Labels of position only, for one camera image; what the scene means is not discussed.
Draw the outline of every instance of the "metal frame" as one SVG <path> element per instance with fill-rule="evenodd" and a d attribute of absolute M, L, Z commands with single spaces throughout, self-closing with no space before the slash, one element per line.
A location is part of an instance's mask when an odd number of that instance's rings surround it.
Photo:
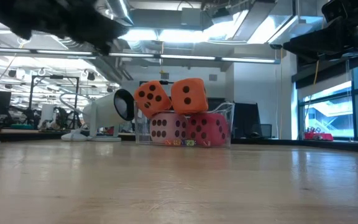
<path fill-rule="evenodd" d="M 38 81 L 37 83 L 34 83 L 34 80 L 36 78 L 40 78 L 41 80 L 43 80 L 44 78 L 51 78 L 51 79 L 71 79 L 74 78 L 76 80 L 76 85 L 75 85 L 75 100 L 74 100 L 74 108 L 77 109 L 77 101 L 78 101 L 78 90 L 80 87 L 80 78 L 79 77 L 66 77 L 66 76 L 58 76 L 58 75 L 32 75 L 31 76 L 31 88 L 30 88 L 30 96 L 29 96 L 29 108 L 31 108 L 32 106 L 32 94 L 34 92 L 34 87 L 36 87 L 40 82 Z M 76 118 L 79 118 L 78 113 L 76 111 L 74 111 L 74 115 L 73 115 L 73 120 L 71 121 L 71 123 L 73 124 L 73 129 L 75 129 L 75 124 L 76 124 Z"/>
<path fill-rule="evenodd" d="M 350 97 L 352 99 L 352 108 L 353 108 L 353 130 L 354 130 L 354 137 L 334 137 L 335 140 L 341 140 L 341 141 L 349 141 L 349 140 L 355 140 L 358 141 L 358 67 L 353 68 L 352 70 L 349 70 L 352 77 L 352 86 L 351 86 L 351 94 Z M 338 98 L 344 98 L 349 96 L 348 92 L 344 93 L 337 93 L 331 96 L 324 96 L 321 98 L 317 98 L 311 101 L 298 101 L 298 127 L 299 130 L 305 130 L 305 127 L 303 127 L 304 119 L 305 119 L 305 107 L 309 104 L 315 104 L 320 103 L 328 100 L 335 100 Z"/>

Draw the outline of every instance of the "table surface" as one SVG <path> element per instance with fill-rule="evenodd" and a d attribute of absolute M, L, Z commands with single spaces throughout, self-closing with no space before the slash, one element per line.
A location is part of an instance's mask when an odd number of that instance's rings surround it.
<path fill-rule="evenodd" d="M 358 153 L 1 143 L 0 223 L 358 223 Z"/>

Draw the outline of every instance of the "orange dice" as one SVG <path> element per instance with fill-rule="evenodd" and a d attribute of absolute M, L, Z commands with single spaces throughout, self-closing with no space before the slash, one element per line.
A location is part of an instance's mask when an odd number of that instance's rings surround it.
<path fill-rule="evenodd" d="M 134 98 L 137 107 L 148 119 L 159 112 L 168 110 L 172 105 L 159 81 L 150 81 L 141 85 L 135 91 Z"/>
<path fill-rule="evenodd" d="M 187 78 L 175 82 L 171 89 L 173 109 L 178 114 L 193 114 L 208 110 L 204 81 Z"/>

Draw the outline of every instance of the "plush dice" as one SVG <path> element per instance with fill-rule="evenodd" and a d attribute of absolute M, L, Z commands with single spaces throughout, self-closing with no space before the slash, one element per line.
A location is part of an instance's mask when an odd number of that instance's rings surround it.
<path fill-rule="evenodd" d="M 135 91 L 134 98 L 137 107 L 148 119 L 171 107 L 171 100 L 159 81 L 150 81 L 141 85 Z"/>
<path fill-rule="evenodd" d="M 175 82 L 171 88 L 173 109 L 178 114 L 193 114 L 208 110 L 204 81 L 187 78 Z"/>
<path fill-rule="evenodd" d="M 187 119 L 175 113 L 160 113 L 150 120 L 150 136 L 153 142 L 181 145 L 186 139 Z"/>
<path fill-rule="evenodd" d="M 188 120 L 186 133 L 200 146 L 222 146 L 230 135 L 226 119 L 217 113 L 194 114 Z"/>

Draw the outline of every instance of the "black dot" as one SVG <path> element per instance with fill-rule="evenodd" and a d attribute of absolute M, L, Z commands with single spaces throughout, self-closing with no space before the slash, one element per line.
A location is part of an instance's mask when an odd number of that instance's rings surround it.
<path fill-rule="evenodd" d="M 189 104 L 191 103 L 191 99 L 190 99 L 189 97 L 186 97 L 186 98 L 185 98 L 185 103 L 186 103 L 187 105 L 189 105 Z"/>
<path fill-rule="evenodd" d="M 188 93 L 190 91 L 190 88 L 188 86 L 183 87 L 183 92 Z"/>

